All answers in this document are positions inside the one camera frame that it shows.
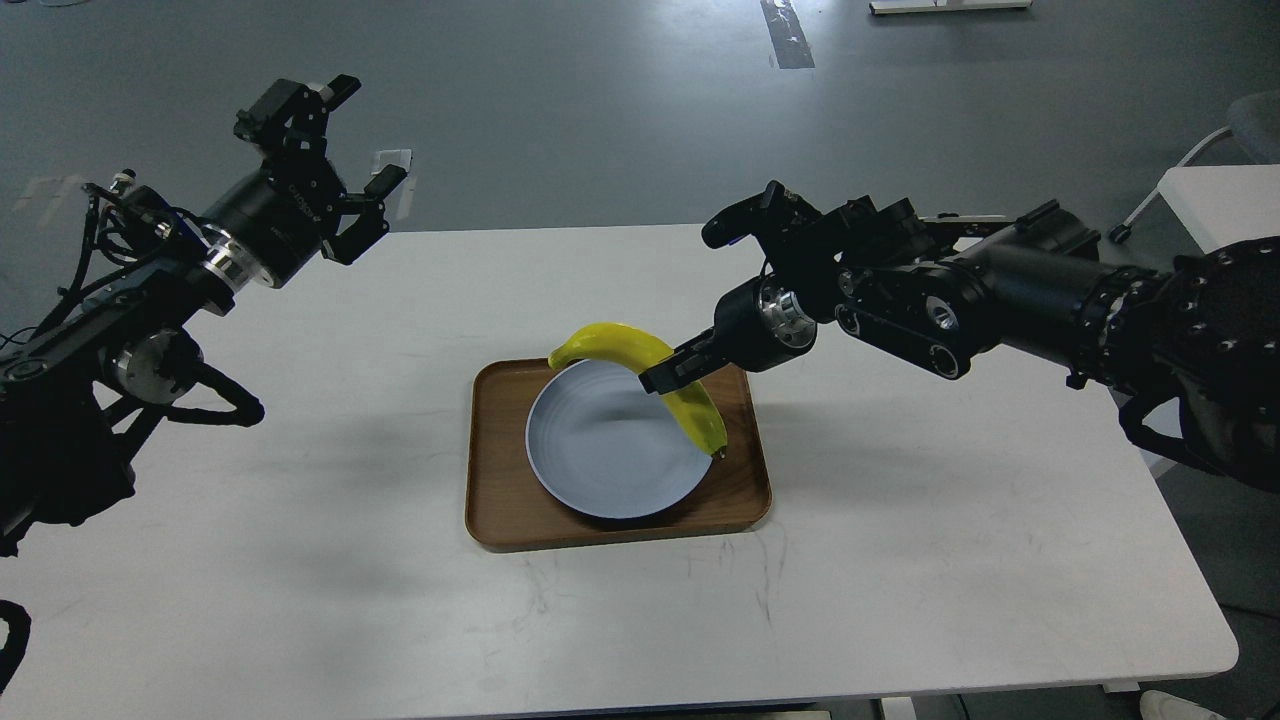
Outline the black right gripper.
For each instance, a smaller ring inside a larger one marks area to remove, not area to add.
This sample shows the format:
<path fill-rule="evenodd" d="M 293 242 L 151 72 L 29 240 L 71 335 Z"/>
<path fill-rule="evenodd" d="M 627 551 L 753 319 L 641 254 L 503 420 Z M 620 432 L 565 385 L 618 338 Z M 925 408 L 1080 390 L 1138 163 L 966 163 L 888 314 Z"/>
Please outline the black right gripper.
<path fill-rule="evenodd" d="M 759 373 L 808 354 L 818 323 L 797 295 L 773 275 L 759 275 L 726 293 L 716 305 L 710 336 L 696 336 L 637 374 L 650 395 L 691 387 L 726 365 Z"/>

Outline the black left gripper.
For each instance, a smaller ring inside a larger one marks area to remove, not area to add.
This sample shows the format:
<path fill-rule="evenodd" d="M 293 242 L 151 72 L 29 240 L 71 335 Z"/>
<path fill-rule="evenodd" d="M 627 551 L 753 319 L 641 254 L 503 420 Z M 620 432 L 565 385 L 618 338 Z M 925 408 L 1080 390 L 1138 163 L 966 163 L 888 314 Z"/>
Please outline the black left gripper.
<path fill-rule="evenodd" d="M 387 199 L 408 172 L 388 164 L 361 193 L 343 195 L 326 158 L 329 115 L 361 86 L 353 76 L 326 85 L 280 78 L 237 111 L 236 137 L 252 143 L 262 161 L 205 211 L 202 227 L 247 250 L 264 284 L 283 287 L 320 249 L 326 260 L 349 266 L 389 232 Z M 355 220 L 338 231 L 343 217 Z"/>

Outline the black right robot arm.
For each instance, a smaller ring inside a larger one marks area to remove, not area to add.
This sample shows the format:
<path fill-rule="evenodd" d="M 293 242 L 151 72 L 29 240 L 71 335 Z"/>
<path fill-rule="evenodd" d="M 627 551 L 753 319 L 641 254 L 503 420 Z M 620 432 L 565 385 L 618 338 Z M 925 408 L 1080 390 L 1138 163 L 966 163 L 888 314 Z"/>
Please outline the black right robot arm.
<path fill-rule="evenodd" d="M 722 366 L 764 372 L 809 352 L 826 323 L 946 380 L 1005 345 L 1064 366 L 1070 388 L 1124 393 L 1117 420 L 1138 448 L 1277 491 L 1276 237 L 1157 272 L 1102 263 L 1100 234 L 1055 201 L 980 222 L 961 250 L 963 227 L 905 199 L 820 211 L 772 181 L 701 229 L 710 249 L 753 237 L 764 272 L 640 382 L 667 395 Z"/>

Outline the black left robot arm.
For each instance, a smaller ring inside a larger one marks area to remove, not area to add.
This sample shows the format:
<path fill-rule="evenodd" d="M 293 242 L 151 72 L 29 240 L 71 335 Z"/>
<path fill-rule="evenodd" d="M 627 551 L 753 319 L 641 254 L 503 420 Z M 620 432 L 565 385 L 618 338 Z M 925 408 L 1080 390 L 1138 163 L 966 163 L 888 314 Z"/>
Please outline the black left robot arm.
<path fill-rule="evenodd" d="M 72 283 L 3 355 L 3 555 L 36 524 L 78 527 L 134 493 L 132 462 L 164 421 L 253 427 L 262 402 L 211 366 L 186 323 L 223 316 L 259 282 L 280 288 L 316 256 L 351 265 L 388 231 L 392 163 L 358 192 L 326 156 L 326 127 L 360 90 L 275 81 L 238 113 L 260 167 L 207 211 L 168 202 L 123 169 L 87 195 Z"/>

